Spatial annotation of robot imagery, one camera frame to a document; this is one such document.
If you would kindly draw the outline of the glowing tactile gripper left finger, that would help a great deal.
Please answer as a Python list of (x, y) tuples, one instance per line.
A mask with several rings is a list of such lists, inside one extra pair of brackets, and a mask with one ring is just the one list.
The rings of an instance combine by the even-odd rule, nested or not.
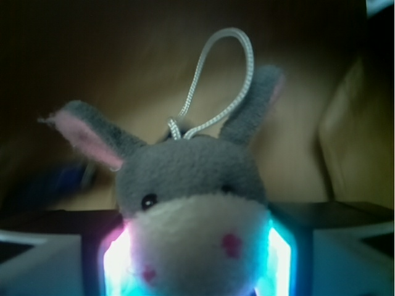
[(1, 295), (123, 295), (129, 243), (117, 212), (1, 217)]

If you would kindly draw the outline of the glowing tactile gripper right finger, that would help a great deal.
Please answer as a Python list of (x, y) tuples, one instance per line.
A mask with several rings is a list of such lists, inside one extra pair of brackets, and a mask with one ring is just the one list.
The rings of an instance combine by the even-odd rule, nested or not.
[(368, 202), (272, 202), (255, 295), (393, 295), (394, 211)]

